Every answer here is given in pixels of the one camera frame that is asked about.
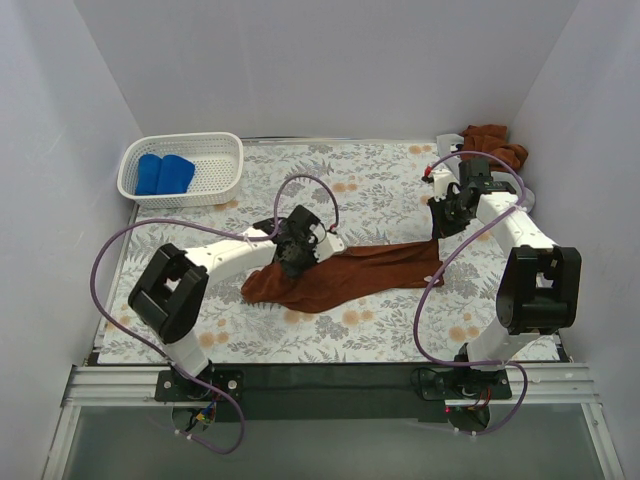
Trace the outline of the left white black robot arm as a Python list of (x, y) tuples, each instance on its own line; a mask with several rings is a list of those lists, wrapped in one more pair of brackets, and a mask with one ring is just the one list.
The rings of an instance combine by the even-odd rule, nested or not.
[(193, 400), (213, 386), (210, 361), (194, 327), (211, 280), (279, 264), (297, 277), (320, 262), (322, 222), (298, 205), (285, 218), (256, 222), (238, 240), (226, 239), (181, 250), (172, 243), (156, 250), (128, 297), (128, 305), (160, 342), (162, 352), (182, 372), (178, 387)]

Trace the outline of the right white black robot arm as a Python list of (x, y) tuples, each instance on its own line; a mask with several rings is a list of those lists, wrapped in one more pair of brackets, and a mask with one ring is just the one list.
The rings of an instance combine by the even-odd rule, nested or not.
[(487, 371), (503, 369), (529, 343), (574, 323), (582, 258), (538, 228), (522, 179), (492, 172), (486, 157), (460, 161), (456, 172), (440, 160), (422, 179), (435, 194), (428, 202), (433, 238), (452, 237), (477, 220), (506, 256), (494, 319), (455, 357), (464, 365), (453, 371), (453, 387), (471, 398), (488, 386)]

